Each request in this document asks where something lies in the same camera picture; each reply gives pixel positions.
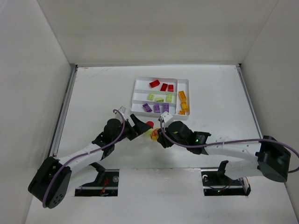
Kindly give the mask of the dark red lego brick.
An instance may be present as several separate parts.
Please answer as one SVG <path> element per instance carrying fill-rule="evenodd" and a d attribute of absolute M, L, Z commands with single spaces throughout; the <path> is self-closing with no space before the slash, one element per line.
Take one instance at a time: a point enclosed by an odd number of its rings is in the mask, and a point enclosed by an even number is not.
<path fill-rule="evenodd" d="M 150 82 L 149 85 L 150 85 L 151 88 L 155 88 L 155 87 L 160 85 L 160 81 L 159 80 L 154 80 L 154 81 Z"/>

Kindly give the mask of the light green lego piece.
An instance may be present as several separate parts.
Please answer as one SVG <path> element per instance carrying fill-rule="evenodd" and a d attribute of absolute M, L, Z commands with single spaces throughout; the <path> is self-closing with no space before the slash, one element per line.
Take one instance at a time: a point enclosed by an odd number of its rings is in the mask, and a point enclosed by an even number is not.
<path fill-rule="evenodd" d="M 172 99 L 173 99 L 173 95 L 172 95 L 172 94 L 168 94 L 168 95 L 166 96 L 166 102 L 167 102 L 167 103 L 172 103 Z"/>

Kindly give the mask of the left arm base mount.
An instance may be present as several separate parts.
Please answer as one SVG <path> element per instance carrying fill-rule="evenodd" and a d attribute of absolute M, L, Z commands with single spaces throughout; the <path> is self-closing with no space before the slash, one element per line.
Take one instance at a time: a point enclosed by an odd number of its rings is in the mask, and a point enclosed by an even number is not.
<path fill-rule="evenodd" d="M 91 166 L 98 174 L 93 182 L 88 182 L 75 189 L 76 197 L 112 197 L 118 196 L 119 169 L 105 169 L 99 163 L 92 163 Z"/>

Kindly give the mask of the yellow striped lego brick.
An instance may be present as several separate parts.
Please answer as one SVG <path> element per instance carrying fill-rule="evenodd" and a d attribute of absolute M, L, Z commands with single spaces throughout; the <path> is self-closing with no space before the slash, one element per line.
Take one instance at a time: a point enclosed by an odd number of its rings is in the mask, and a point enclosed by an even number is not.
<path fill-rule="evenodd" d="M 185 112 L 189 111 L 189 106 L 186 101 L 181 102 L 181 107 L 182 107 L 183 111 L 185 111 Z"/>

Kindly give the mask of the white divided tray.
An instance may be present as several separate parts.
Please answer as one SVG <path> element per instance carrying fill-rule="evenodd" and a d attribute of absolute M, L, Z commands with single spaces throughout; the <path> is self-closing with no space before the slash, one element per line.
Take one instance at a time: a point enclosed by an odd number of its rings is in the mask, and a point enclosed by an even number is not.
<path fill-rule="evenodd" d="M 151 88 L 149 83 L 159 80 L 160 85 Z M 174 92 L 169 91 L 160 91 L 161 86 L 163 83 L 166 84 L 173 84 L 174 85 Z M 157 77 L 137 77 L 135 80 L 134 90 L 132 94 L 132 101 L 131 101 L 131 112 L 141 115 L 141 116 L 151 116 L 151 117 L 159 117 L 159 113 L 154 113 L 153 106 L 155 104 L 160 105 L 161 113 L 163 113 L 163 104 L 166 102 L 166 96 L 168 94 L 173 95 L 172 103 L 170 104 L 170 114 L 173 115 L 175 119 L 179 120 L 186 120 L 189 118 L 190 110 L 185 112 L 185 115 L 180 115 L 179 111 L 182 110 L 181 107 L 181 101 L 178 96 L 179 91 L 184 91 L 187 97 L 186 102 L 188 103 L 188 106 L 190 108 L 190 94 L 189 94 L 189 80 L 188 79 L 180 79 L 180 78 L 157 78 Z M 147 96 L 149 94 L 154 94 L 154 100 L 148 101 Z M 155 98 L 157 97 L 163 97 L 164 102 L 156 102 Z M 145 112 L 142 105 L 147 103 L 150 108 L 152 109 L 152 112 Z"/>

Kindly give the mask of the purple patterned lego brick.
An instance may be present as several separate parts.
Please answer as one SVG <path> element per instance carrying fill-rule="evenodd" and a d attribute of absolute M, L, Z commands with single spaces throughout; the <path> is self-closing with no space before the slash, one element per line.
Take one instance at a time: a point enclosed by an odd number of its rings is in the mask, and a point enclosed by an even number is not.
<path fill-rule="evenodd" d="M 145 110 L 145 112 L 152 112 L 152 109 L 147 103 L 143 104 L 142 107 Z"/>

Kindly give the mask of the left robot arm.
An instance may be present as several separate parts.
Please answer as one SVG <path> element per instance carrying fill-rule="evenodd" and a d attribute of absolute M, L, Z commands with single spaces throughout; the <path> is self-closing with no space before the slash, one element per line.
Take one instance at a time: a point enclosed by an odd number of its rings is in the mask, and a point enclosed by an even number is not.
<path fill-rule="evenodd" d="M 130 117 L 133 125 L 123 116 L 109 119 L 96 139 L 76 153 L 62 158 L 46 158 L 28 186 L 29 193 L 42 202 L 44 208 L 53 209 L 72 188 L 100 182 L 105 168 L 99 161 L 114 151 L 115 144 L 123 139 L 133 140 L 151 129 L 134 114 Z"/>

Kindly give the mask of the purple rounded lego piece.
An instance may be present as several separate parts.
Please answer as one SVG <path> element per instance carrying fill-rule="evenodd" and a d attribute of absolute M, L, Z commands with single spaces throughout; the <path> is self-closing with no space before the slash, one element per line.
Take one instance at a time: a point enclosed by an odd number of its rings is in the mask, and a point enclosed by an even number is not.
<path fill-rule="evenodd" d="M 169 103 L 163 104 L 163 112 L 170 112 L 170 104 Z"/>

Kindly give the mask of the red rounded lego brick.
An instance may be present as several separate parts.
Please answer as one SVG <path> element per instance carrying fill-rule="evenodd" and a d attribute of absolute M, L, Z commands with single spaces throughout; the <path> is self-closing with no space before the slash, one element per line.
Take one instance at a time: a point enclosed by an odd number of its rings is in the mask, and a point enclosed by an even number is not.
<path fill-rule="evenodd" d="M 146 124 L 149 125 L 150 128 L 154 128 L 154 123 L 152 121 L 148 121 Z"/>

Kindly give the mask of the small red lego brick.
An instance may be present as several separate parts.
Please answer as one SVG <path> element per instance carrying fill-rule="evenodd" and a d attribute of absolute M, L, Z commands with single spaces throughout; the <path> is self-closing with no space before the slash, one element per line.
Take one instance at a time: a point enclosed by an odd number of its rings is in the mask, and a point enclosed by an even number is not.
<path fill-rule="evenodd" d="M 174 85 L 173 84 L 169 84 L 167 91 L 174 92 Z"/>

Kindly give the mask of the light green curved lego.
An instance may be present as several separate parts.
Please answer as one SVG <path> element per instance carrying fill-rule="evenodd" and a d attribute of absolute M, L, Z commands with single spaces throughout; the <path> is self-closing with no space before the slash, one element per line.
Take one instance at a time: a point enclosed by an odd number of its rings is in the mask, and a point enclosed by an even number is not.
<path fill-rule="evenodd" d="M 148 131 L 145 132 L 144 135 L 145 135 L 146 137 L 150 137 L 152 132 L 153 132 L 153 130 L 152 130 L 152 129 L 149 129 Z"/>

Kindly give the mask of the light green square lego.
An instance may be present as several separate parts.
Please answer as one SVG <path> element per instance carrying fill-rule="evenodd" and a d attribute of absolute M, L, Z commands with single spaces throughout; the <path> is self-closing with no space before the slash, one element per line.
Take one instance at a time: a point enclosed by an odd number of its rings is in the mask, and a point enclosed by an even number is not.
<path fill-rule="evenodd" d="M 148 96 L 147 96 L 147 100 L 148 101 L 153 101 L 154 100 L 154 94 L 149 94 Z"/>

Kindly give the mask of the orange patterned lego piece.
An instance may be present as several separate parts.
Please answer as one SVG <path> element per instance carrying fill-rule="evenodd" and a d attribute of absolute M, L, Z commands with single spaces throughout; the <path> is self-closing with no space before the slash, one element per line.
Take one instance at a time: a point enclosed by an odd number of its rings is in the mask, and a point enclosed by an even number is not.
<path fill-rule="evenodd" d="M 154 129 L 150 135 L 150 138 L 154 141 L 156 141 L 159 138 L 159 134 L 158 134 L 159 128 Z"/>

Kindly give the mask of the purple tan lego piece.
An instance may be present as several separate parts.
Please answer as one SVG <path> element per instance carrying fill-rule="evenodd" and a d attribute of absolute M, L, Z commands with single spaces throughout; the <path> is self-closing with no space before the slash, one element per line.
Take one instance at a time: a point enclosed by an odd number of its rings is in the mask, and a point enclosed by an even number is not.
<path fill-rule="evenodd" d="M 153 106 L 153 109 L 154 109 L 154 113 L 161 113 L 161 110 L 160 110 L 160 105 L 159 104 L 155 104 Z"/>

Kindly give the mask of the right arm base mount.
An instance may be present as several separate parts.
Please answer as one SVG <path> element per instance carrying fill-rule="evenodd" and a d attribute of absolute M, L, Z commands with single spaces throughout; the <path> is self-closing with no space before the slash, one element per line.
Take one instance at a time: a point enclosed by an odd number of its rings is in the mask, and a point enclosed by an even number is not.
<path fill-rule="evenodd" d="M 204 196 L 249 196 L 251 186 L 247 177 L 232 180 L 225 176 L 227 163 L 222 161 L 218 168 L 201 169 Z"/>

